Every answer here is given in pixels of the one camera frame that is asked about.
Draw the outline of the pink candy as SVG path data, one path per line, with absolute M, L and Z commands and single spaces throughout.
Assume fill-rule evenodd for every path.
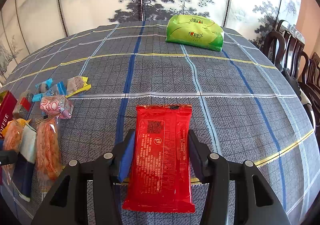
M 63 95 L 46 96 L 41 99 L 40 109 L 47 114 L 59 114 L 62 119 L 71 119 L 74 105 Z

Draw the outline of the red toffee tin box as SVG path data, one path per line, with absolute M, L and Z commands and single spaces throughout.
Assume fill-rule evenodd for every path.
M 16 106 L 17 99 L 14 95 L 6 90 L 1 92 L 1 106 L 0 106 L 0 125 L 1 132 L 6 128 L 9 121 L 12 120 L 12 112 Z

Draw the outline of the yellow sesame bar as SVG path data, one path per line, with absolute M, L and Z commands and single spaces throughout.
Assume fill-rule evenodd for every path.
M 83 76 L 75 76 L 67 80 L 67 94 L 66 98 L 69 98 L 82 91 L 87 91 L 91 88 L 91 84 L 88 84 L 88 78 Z

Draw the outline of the blue candy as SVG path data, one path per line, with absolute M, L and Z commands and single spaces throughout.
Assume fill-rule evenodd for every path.
M 42 81 L 42 82 L 36 84 L 35 85 L 36 92 L 37 93 L 45 93 L 45 92 L 47 92 L 51 88 L 52 83 L 53 83 L 53 79 L 49 78 L 49 79 L 47 79 L 45 81 Z
M 41 93 L 35 94 L 33 96 L 32 102 L 41 101 L 41 99 L 43 97 L 58 96 L 58 95 L 63 95 L 63 96 L 67 95 L 67 90 L 66 90 L 66 87 L 65 87 L 63 81 L 53 85 L 52 87 L 50 87 L 45 92 L 41 92 Z

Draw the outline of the green tissue pack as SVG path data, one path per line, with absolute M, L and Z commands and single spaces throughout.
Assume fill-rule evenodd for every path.
M 223 29 L 213 20 L 198 15 L 175 15 L 167 25 L 166 42 L 221 52 Z

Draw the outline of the dark wooden chair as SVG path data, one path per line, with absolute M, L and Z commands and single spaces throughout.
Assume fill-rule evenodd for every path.
M 263 44 L 263 54 L 291 85 L 300 99 L 319 140 L 319 66 L 305 52 L 302 34 L 286 20 L 280 20 Z

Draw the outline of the plaid grey tablecloth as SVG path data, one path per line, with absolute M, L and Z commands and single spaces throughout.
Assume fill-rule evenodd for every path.
M 300 100 L 246 38 L 225 28 L 220 52 L 166 42 L 165 21 L 117 23 L 56 40 L 22 60 L 2 90 L 18 97 L 47 79 L 83 75 L 60 123 L 63 164 L 93 161 L 136 126 L 136 106 L 189 104 L 189 127 L 225 159 L 253 161 L 300 224 L 319 192 L 317 140 Z

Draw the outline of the orange yellow snack packet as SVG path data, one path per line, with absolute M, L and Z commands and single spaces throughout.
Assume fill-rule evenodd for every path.
M 30 120 L 25 120 L 23 118 L 13 119 L 8 122 L 7 126 L 1 132 L 4 136 L 4 151 L 14 150 L 15 152 L 19 152 L 23 129 L 29 122 Z

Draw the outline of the red labelled sesame block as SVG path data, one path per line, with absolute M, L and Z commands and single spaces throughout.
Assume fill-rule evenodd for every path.
M 14 119 L 27 119 L 27 116 L 29 115 L 32 102 L 33 102 L 33 94 L 30 90 L 26 90 L 21 93 L 14 110 L 12 112 Z

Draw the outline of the red snack packet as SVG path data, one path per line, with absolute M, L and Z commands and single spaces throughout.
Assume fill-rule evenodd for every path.
M 123 209 L 194 213 L 191 200 L 188 104 L 138 105 L 135 150 Z

